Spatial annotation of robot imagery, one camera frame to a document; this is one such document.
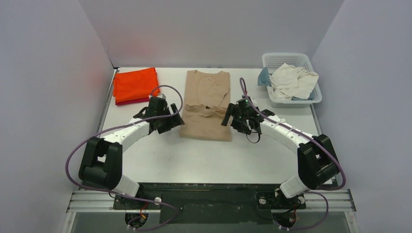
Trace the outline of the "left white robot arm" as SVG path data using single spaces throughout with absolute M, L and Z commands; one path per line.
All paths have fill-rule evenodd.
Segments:
M 127 127 L 111 134 L 92 137 L 86 143 L 79 178 L 105 190 L 126 196 L 126 203 L 134 209 L 144 205 L 145 195 L 140 184 L 123 174 L 123 153 L 138 140 L 153 132 L 164 133 L 184 125 L 176 104 L 168 104 L 165 97 L 150 97 L 128 122 Z

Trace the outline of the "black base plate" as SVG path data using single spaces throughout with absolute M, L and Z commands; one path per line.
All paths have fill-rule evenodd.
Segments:
M 143 183 L 138 200 L 114 196 L 113 209 L 125 210 L 126 221 L 141 227 L 160 215 L 160 223 L 237 224 L 279 223 L 291 228 L 296 212 L 305 210 L 309 200 L 304 194 L 285 197 L 278 184 Z

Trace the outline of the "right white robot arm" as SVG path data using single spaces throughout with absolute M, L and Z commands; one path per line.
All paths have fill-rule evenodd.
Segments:
M 239 133 L 266 135 L 297 156 L 297 174 L 284 181 L 275 194 L 275 203 L 287 208 L 294 197 L 316 190 L 340 173 L 338 160 L 330 139 L 321 134 L 305 133 L 286 123 L 270 110 L 253 108 L 249 97 L 230 103 L 221 125 L 230 125 Z

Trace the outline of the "aluminium rail frame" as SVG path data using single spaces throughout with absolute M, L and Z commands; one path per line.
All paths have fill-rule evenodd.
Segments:
M 218 73 L 219 71 L 229 72 L 231 78 L 231 99 L 234 99 L 236 95 L 241 93 L 239 91 L 239 77 L 244 77 L 247 83 L 247 90 L 248 93 L 252 94 L 253 97 L 256 97 L 263 107 L 267 107 L 270 110 L 274 111 L 276 114 L 279 114 L 281 117 L 286 118 L 287 122 L 297 126 L 300 129 L 308 130 L 310 133 L 321 134 L 322 130 L 318 121 L 318 117 L 315 112 L 315 108 L 313 104 L 306 106 L 304 108 L 273 108 L 272 104 L 268 99 L 268 94 L 266 88 L 262 88 L 256 86 L 256 77 L 260 73 L 260 69 L 258 68 L 166 68 L 166 67 L 158 67 L 156 68 L 158 73 L 158 79 L 160 83 L 171 85 L 178 89 L 179 91 L 183 92 L 184 85 L 185 85 L 185 77 L 186 72 L 189 70 L 199 70 L 205 73 Z M 108 128 L 108 126 L 114 126 L 115 123 L 122 123 L 122 120 L 126 120 L 127 117 L 130 117 L 132 113 L 136 113 L 138 110 L 137 107 L 145 106 L 145 104 L 134 104 L 129 107 L 116 107 L 114 104 L 114 97 L 112 97 L 112 90 L 109 91 L 108 97 L 106 98 L 106 106 L 103 112 L 103 116 L 101 117 L 100 128 Z M 189 139 L 182 139 L 180 140 L 178 137 L 174 138 L 173 136 L 177 135 L 177 131 L 169 131 L 166 134 L 158 135 L 157 133 L 154 136 L 149 136 L 148 139 L 143 139 L 143 142 L 152 143 L 153 142 L 160 142 L 163 140 L 163 146 L 167 147 L 167 149 L 163 150 L 162 148 L 157 148 L 156 146 L 153 147 L 151 144 L 143 145 L 143 142 L 138 142 L 137 145 L 131 147 L 131 152 L 126 153 L 127 166 L 130 171 L 130 176 L 133 178 L 139 179 L 139 181 L 146 181 L 148 180 L 149 176 L 152 175 L 155 171 L 172 171 L 172 169 L 168 169 L 168 166 L 172 165 L 172 161 L 166 159 L 177 158 L 181 159 L 178 160 L 179 164 L 181 163 L 182 167 L 175 167 L 177 168 L 177 175 L 175 178 L 170 178 L 171 181 L 178 181 L 178 183 L 183 183 L 186 181 L 196 181 L 196 179 L 192 179 L 194 175 L 200 175 L 201 171 L 205 172 L 205 177 L 203 180 L 208 181 L 217 181 L 217 176 L 220 175 L 227 175 L 226 178 L 231 178 L 235 182 L 234 184 L 240 184 L 240 182 L 250 183 L 250 182 L 258 182 L 258 179 L 263 178 L 272 178 L 274 182 L 278 182 L 281 178 L 286 178 L 286 175 L 291 175 L 292 171 L 297 170 L 296 164 L 292 164 L 292 162 L 296 163 L 296 158 L 292 158 L 291 152 L 288 152 L 288 149 L 285 146 L 282 146 L 280 143 L 275 142 L 273 139 L 270 140 L 266 137 L 266 141 L 262 143 L 264 146 L 268 146 L 274 149 L 278 149 L 278 154 L 272 154 L 270 151 L 268 152 L 268 148 L 257 148 L 256 150 L 259 151 L 261 154 L 253 154 L 256 156 L 250 157 L 249 166 L 245 164 L 249 157 L 246 155 L 249 154 L 241 154 L 241 149 L 245 150 L 245 153 L 252 153 L 252 149 L 247 149 L 246 146 L 252 144 L 246 142 L 244 145 L 242 144 L 242 136 L 239 134 L 234 135 L 235 141 L 233 143 L 224 143 L 224 142 L 213 142 L 213 141 L 196 141 L 196 140 L 189 140 Z M 192 151 L 196 146 L 202 146 L 201 148 L 207 148 L 208 146 L 215 146 L 217 149 L 216 154 L 213 154 L 214 157 L 208 156 L 207 154 L 199 154 L 197 157 L 191 157 Z M 219 150 L 222 148 L 226 148 L 225 146 L 235 146 L 230 147 L 233 150 L 227 150 L 226 157 L 223 157 L 224 154 L 220 153 Z M 188 148 L 190 151 L 181 154 L 174 153 L 174 150 L 183 150 L 182 148 Z M 147 150 L 147 153 L 153 153 L 149 158 L 148 162 L 146 162 L 145 166 L 138 165 L 138 169 L 141 170 L 134 170 L 135 167 L 133 164 L 138 163 L 138 159 L 144 159 L 142 157 L 143 149 Z M 210 166 L 219 165 L 219 161 L 228 162 L 228 159 L 243 159 L 239 162 L 244 162 L 243 164 L 238 164 L 235 168 L 227 168 L 226 170 L 219 171 L 217 176 L 212 174 L 215 171 Z M 263 165 L 268 165 L 265 169 L 267 172 L 275 172 L 275 173 L 263 173 Z M 262 165 L 260 167 L 251 167 L 252 165 Z M 252 178 L 255 180 L 247 179 L 247 177 L 240 175 L 246 175 L 246 169 L 251 172 Z M 322 194 L 326 197 L 329 206 L 329 212 L 355 212 L 355 204 L 353 202 L 353 198 L 351 196 L 351 192 L 349 189 L 341 189 L 335 191 L 324 191 L 324 190 L 315 190 L 318 194 Z M 326 203 L 324 199 L 318 195 L 313 193 L 305 193 L 305 197 L 309 200 L 307 208 L 303 210 L 304 212 L 322 212 L 326 207 Z M 112 207 L 109 207 L 108 197 L 103 197 L 104 193 L 102 191 L 74 191 L 73 196 L 71 198 L 71 202 L 69 204 L 68 212 L 126 212 L 125 210 L 115 210 Z

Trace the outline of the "white plastic basket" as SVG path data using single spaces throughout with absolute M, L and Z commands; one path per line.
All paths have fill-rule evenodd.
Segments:
M 304 108 L 311 104 L 320 103 L 323 96 L 318 84 L 315 85 L 308 99 L 293 97 L 291 100 L 280 100 L 275 98 L 275 89 L 270 84 L 270 76 L 284 63 L 303 67 L 308 71 L 313 71 L 312 64 L 308 56 L 302 53 L 265 53 L 262 56 L 263 70 L 258 77 L 258 85 L 266 87 L 269 99 L 274 108 Z

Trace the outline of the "folded orange t shirt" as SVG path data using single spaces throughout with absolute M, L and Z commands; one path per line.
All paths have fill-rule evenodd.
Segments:
M 157 96 L 160 92 L 159 89 L 155 89 L 159 86 L 159 82 L 154 67 L 118 73 L 113 84 L 115 102 Z

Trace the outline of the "folded red t shirt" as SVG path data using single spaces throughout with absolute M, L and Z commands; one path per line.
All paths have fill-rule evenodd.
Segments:
M 125 100 L 125 101 L 116 101 L 115 104 L 117 106 L 124 106 L 124 105 L 129 105 L 129 104 L 135 104 L 135 103 L 143 103 L 143 102 L 149 102 L 150 98 L 140 98 L 140 99 L 135 99 L 135 100 Z

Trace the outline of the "white t shirt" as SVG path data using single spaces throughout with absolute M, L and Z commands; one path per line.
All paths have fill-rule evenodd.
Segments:
M 315 72 L 284 63 L 270 76 L 268 93 L 274 100 L 313 100 L 318 79 Z

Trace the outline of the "blue t shirt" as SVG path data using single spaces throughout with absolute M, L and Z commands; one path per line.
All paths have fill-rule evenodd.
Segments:
M 267 67 L 264 67 L 257 78 L 258 86 L 271 86 L 270 74 Z

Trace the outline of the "beige t shirt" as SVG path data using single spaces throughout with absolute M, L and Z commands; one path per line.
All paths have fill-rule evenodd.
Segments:
M 179 136 L 201 140 L 231 141 L 231 130 L 221 123 L 231 97 L 230 74 L 187 72 L 184 109 L 184 125 Z

